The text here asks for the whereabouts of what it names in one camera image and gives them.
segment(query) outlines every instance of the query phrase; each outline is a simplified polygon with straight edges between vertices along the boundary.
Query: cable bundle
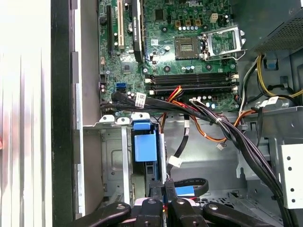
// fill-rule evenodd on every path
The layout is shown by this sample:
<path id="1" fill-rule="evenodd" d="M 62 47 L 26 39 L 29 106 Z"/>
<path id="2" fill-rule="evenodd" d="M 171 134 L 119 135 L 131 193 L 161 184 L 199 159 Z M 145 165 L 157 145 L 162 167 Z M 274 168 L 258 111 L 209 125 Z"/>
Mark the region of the cable bundle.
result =
<path id="1" fill-rule="evenodd" d="M 234 143 L 236 148 L 242 152 L 251 169 L 272 191 L 274 198 L 279 205 L 284 226 L 297 227 L 298 222 L 294 211 L 284 208 L 282 186 L 274 175 L 273 170 L 256 145 L 254 145 L 253 142 L 251 142 L 239 129 L 235 127 L 243 116 L 254 113 L 254 111 L 250 110 L 241 113 L 233 125 L 223 116 L 217 115 L 207 108 L 203 103 L 200 102 L 200 100 L 192 99 L 188 105 L 185 103 L 180 103 L 171 98 L 172 96 L 168 100 L 169 102 L 154 98 L 146 98 L 144 108 L 139 108 L 135 106 L 134 100 L 127 98 L 125 95 L 119 92 L 115 92 L 112 95 L 112 100 L 114 100 L 115 103 L 102 105 L 101 109 L 115 108 L 117 110 L 134 112 L 182 113 L 184 115 L 189 115 L 194 120 L 198 130 L 201 128 L 196 122 L 196 118 L 217 124 L 222 129 L 225 139 L 215 140 L 222 142 L 231 140 Z M 199 132 L 203 136 L 206 135 L 206 133 L 202 132 L 202 130 L 199 130 Z"/>

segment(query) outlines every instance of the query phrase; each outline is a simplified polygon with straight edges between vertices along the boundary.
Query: pci slot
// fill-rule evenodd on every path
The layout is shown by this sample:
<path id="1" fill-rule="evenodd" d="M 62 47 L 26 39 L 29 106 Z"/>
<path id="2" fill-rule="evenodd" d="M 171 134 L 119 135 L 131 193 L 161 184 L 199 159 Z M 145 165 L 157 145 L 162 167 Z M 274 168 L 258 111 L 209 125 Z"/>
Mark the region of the pci slot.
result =
<path id="1" fill-rule="evenodd" d="M 118 6 L 118 46 L 124 49 L 124 28 L 123 28 L 123 0 L 117 0 Z"/>
<path id="2" fill-rule="evenodd" d="M 113 39 L 113 19 L 112 19 L 112 7 L 106 6 L 107 8 L 107 48 L 108 54 L 113 56 L 114 53 L 114 39 Z"/>

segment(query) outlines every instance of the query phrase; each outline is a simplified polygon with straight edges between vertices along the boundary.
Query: blue sata port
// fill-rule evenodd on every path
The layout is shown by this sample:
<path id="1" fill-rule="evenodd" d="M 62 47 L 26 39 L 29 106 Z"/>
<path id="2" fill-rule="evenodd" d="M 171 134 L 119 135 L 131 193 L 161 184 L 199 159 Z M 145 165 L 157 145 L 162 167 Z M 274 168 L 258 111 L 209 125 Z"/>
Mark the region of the blue sata port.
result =
<path id="1" fill-rule="evenodd" d="M 116 91 L 126 92 L 126 83 L 116 83 Z"/>

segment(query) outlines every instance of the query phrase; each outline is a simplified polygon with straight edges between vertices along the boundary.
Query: sticker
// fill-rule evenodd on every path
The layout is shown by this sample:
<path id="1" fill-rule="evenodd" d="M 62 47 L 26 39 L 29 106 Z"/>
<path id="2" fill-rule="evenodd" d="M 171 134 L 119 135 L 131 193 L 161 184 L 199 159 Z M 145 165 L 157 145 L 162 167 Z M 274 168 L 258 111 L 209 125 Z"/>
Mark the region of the sticker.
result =
<path id="1" fill-rule="evenodd" d="M 151 39 L 151 45 L 152 46 L 159 46 L 159 40 L 158 39 Z"/>
<path id="2" fill-rule="evenodd" d="M 144 108 L 145 100 L 146 100 L 146 94 L 137 92 L 136 101 L 134 105 L 140 108 Z"/>
<path id="3" fill-rule="evenodd" d="M 263 103 L 260 105 L 260 107 L 265 107 L 268 103 L 268 100 L 264 100 Z"/>
<path id="4" fill-rule="evenodd" d="M 178 158 L 178 157 L 175 157 L 175 156 L 170 156 L 169 158 L 169 164 L 175 166 L 175 167 L 178 167 L 180 168 L 181 164 L 182 164 L 182 159 L 181 158 Z"/>
<path id="5" fill-rule="evenodd" d="M 273 104 L 276 104 L 276 102 L 278 101 L 278 99 L 279 99 L 279 96 L 271 97 L 271 98 L 268 100 L 268 102 L 267 102 L 266 105 L 273 105 Z"/>

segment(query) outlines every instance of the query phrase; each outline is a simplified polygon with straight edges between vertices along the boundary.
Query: ventilation holes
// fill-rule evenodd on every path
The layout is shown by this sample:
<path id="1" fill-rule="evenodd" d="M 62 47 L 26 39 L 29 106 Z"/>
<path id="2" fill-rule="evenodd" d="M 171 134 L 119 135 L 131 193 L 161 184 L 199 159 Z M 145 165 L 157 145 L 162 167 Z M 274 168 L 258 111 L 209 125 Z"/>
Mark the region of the ventilation holes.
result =
<path id="1" fill-rule="evenodd" d="M 303 18 L 295 18 L 256 48 L 257 52 L 296 50 L 303 45 Z"/>

